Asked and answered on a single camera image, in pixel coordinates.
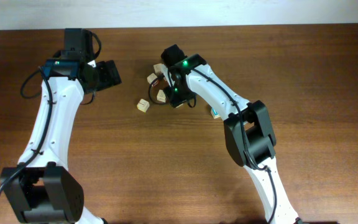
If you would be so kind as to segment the red E wooden block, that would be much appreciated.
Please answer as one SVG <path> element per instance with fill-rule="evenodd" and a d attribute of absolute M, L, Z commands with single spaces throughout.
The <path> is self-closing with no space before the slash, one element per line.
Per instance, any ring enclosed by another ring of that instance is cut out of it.
<path fill-rule="evenodd" d="M 158 100 L 159 102 L 162 102 L 162 103 L 165 103 L 165 102 L 166 102 L 167 97 L 166 97 L 166 95 L 165 95 L 165 93 L 164 93 L 163 90 L 159 90 L 159 91 L 158 91 L 158 93 L 157 93 L 157 100 Z"/>

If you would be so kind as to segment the plain T wooden block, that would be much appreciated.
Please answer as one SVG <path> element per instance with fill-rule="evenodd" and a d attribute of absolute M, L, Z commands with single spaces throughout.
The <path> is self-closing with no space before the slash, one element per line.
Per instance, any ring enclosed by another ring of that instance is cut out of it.
<path fill-rule="evenodd" d="M 150 107 L 150 103 L 147 101 L 147 100 L 144 100 L 144 99 L 140 99 L 138 104 L 137 104 L 137 109 L 146 113 L 147 110 L 149 109 Z"/>

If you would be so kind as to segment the blue H wooden block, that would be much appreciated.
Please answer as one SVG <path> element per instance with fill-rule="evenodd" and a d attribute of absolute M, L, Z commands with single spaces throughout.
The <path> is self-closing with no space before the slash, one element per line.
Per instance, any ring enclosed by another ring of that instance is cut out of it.
<path fill-rule="evenodd" d="M 218 114 L 218 112 L 214 108 L 211 108 L 211 116 L 214 119 L 220 118 L 220 115 Z"/>

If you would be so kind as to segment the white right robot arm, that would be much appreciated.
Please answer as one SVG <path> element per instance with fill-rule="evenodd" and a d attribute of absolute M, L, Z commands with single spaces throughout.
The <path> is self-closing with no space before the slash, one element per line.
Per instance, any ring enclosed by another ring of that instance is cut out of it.
<path fill-rule="evenodd" d="M 267 107 L 260 100 L 250 102 L 232 91 L 198 54 L 188 57 L 172 45 L 161 58 L 166 66 L 162 73 L 168 82 L 164 92 L 171 106 L 176 108 L 200 96 L 222 119 L 226 149 L 250 175 L 266 221 L 301 223 L 278 173 L 274 149 L 277 139 Z"/>

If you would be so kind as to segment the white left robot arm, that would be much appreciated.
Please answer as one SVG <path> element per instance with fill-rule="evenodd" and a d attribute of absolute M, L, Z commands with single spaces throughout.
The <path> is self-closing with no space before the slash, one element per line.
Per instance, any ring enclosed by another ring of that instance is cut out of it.
<path fill-rule="evenodd" d="M 34 72 L 42 77 L 40 107 L 29 142 L 17 165 L 0 175 L 20 223 L 105 223 L 85 207 L 82 186 L 68 171 L 68 147 L 78 107 L 86 94 L 121 84 L 113 60 L 97 62 L 98 36 L 90 30 L 64 31 L 64 48 Z"/>

